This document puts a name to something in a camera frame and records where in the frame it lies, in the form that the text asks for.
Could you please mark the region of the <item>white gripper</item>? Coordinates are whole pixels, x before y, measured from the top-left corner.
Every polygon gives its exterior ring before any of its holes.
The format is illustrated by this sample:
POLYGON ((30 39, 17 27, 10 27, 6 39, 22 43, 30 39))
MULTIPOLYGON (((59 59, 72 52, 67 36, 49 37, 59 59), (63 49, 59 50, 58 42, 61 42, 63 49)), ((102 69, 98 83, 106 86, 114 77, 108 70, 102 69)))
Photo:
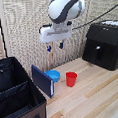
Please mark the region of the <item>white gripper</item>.
MULTIPOLYGON (((39 29, 40 41, 50 43, 51 41, 65 40, 72 36, 72 22, 66 21, 61 24, 44 25, 39 29)), ((64 43, 60 43, 59 49, 63 49, 64 43)), ((47 51, 51 51, 51 45, 47 45, 47 51)))

